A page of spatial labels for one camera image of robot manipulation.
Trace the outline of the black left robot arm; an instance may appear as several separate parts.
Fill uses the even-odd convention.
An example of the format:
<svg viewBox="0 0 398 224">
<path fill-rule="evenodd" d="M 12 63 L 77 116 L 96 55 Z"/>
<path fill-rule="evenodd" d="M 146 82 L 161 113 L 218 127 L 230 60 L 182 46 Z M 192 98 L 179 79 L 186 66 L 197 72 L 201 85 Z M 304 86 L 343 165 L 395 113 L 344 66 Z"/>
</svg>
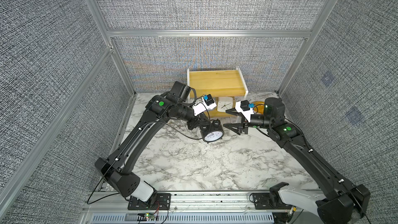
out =
<svg viewBox="0 0 398 224">
<path fill-rule="evenodd" d="M 175 82 L 170 91 L 155 95 L 131 133 L 107 158 L 98 158 L 95 167 L 105 182 L 124 198 L 135 197 L 147 205 L 156 201 L 157 191 L 133 173 L 134 166 L 152 138 L 171 119 L 187 122 L 190 130 L 210 123 L 204 114 L 196 115 L 186 100 L 193 88 Z"/>
</svg>

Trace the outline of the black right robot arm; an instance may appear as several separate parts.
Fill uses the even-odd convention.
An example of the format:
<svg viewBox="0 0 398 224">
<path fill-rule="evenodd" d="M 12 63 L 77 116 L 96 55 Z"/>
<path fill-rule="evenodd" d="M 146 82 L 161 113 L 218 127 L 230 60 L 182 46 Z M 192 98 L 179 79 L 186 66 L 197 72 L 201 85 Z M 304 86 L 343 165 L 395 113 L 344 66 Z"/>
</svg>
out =
<svg viewBox="0 0 398 224">
<path fill-rule="evenodd" d="M 296 206 L 317 215 L 325 224 L 354 224 L 366 216 L 370 191 L 339 173 L 313 149 L 298 126 L 286 121 L 282 99 L 265 99 L 263 114 L 256 114 L 254 108 L 247 100 L 236 102 L 226 113 L 241 116 L 241 122 L 224 127 L 238 135 L 247 134 L 249 128 L 266 129 L 266 135 L 299 162 L 323 193 L 316 197 L 288 183 L 278 183 L 269 189 L 271 208 Z"/>
</svg>

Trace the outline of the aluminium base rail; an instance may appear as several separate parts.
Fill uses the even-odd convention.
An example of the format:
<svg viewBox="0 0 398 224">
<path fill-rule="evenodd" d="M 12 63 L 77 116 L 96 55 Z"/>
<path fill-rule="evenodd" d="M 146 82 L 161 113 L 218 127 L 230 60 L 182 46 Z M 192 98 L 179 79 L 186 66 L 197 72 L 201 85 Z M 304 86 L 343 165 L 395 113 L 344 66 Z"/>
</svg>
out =
<svg viewBox="0 0 398 224">
<path fill-rule="evenodd" d="M 292 206 L 290 209 L 256 210 L 249 191 L 160 191 L 171 194 L 169 210 L 127 209 L 129 199 L 113 192 L 94 194 L 94 202 L 86 205 L 80 224 L 319 224 L 315 214 Z"/>
</svg>

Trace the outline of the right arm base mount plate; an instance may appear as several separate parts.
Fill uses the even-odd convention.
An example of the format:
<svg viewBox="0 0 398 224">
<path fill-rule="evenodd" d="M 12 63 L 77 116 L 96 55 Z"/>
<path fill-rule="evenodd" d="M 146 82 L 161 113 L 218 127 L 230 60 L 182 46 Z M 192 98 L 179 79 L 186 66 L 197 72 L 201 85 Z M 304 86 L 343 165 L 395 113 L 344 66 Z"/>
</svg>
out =
<svg viewBox="0 0 398 224">
<path fill-rule="evenodd" d="M 282 202 L 280 197 L 274 193 L 251 193 L 250 202 L 255 205 L 256 210 L 265 209 L 290 209 L 292 206 Z"/>
</svg>

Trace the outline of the small white square alarm clock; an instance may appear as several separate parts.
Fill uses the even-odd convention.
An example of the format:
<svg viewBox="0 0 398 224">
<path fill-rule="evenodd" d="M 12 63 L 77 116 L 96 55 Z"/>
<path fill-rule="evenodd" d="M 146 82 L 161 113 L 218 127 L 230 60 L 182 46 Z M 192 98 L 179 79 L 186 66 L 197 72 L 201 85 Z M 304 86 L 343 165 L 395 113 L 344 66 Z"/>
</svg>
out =
<svg viewBox="0 0 398 224">
<path fill-rule="evenodd" d="M 229 96 L 218 97 L 217 111 L 225 113 L 234 108 L 234 98 Z"/>
</svg>

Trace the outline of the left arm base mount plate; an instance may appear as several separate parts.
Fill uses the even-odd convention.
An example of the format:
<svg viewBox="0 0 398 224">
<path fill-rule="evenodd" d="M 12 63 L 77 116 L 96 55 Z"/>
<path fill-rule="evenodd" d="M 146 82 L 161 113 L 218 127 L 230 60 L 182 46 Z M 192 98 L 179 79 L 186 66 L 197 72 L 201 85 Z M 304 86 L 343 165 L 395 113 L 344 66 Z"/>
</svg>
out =
<svg viewBox="0 0 398 224">
<path fill-rule="evenodd" d="M 157 193 L 155 197 L 151 197 L 148 201 L 141 201 L 140 199 L 131 196 L 127 209 L 130 211 L 155 211 L 155 210 L 169 210 L 171 205 L 171 194 Z"/>
</svg>

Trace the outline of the white cutting board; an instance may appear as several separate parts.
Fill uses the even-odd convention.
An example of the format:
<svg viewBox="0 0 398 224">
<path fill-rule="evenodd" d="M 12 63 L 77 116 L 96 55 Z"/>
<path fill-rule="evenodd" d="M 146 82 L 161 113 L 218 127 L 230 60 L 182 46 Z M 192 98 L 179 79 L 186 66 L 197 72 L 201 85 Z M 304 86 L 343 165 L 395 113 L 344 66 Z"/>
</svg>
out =
<svg viewBox="0 0 398 224">
<path fill-rule="evenodd" d="M 254 128 L 263 136 L 271 138 L 270 135 L 262 131 L 262 129 L 272 128 L 283 119 L 285 107 L 282 99 L 275 97 L 268 97 L 264 100 L 264 104 L 266 108 L 263 115 L 254 114 L 251 116 L 250 128 Z"/>
</svg>

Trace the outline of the white and wood shelf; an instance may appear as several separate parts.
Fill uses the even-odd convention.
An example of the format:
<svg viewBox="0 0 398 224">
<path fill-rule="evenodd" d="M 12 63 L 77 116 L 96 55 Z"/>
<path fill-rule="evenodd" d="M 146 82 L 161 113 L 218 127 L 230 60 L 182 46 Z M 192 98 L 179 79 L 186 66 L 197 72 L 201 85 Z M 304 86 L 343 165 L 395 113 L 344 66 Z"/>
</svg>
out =
<svg viewBox="0 0 398 224">
<path fill-rule="evenodd" d="M 197 96 L 211 94 L 215 102 L 218 97 L 229 96 L 235 102 L 246 99 L 248 87 L 239 67 L 230 70 L 215 71 L 191 71 L 187 70 L 187 84 L 196 90 Z M 217 111 L 217 107 L 211 110 L 212 118 L 227 118 L 230 115 Z"/>
</svg>

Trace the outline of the black twin bell alarm clock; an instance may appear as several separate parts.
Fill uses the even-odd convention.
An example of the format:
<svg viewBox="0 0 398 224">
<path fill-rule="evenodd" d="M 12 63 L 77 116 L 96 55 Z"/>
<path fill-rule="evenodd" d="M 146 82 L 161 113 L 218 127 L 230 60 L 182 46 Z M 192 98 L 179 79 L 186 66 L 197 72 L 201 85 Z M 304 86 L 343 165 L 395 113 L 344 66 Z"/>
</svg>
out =
<svg viewBox="0 0 398 224">
<path fill-rule="evenodd" d="M 200 126 L 202 140 L 206 143 L 212 143 L 224 136 L 224 130 L 219 119 L 212 120 L 210 124 Z"/>
</svg>

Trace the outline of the oval bread loaf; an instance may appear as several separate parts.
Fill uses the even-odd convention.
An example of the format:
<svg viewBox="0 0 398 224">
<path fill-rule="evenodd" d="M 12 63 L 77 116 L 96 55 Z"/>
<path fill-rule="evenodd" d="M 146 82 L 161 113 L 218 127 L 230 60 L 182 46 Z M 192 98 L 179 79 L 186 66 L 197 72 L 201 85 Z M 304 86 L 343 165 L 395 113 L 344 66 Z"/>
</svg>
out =
<svg viewBox="0 0 398 224">
<path fill-rule="evenodd" d="M 254 101 L 253 104 L 255 105 L 254 107 L 254 112 L 255 114 L 264 114 L 264 110 L 265 110 L 265 104 L 264 102 L 260 102 L 260 101 Z"/>
</svg>

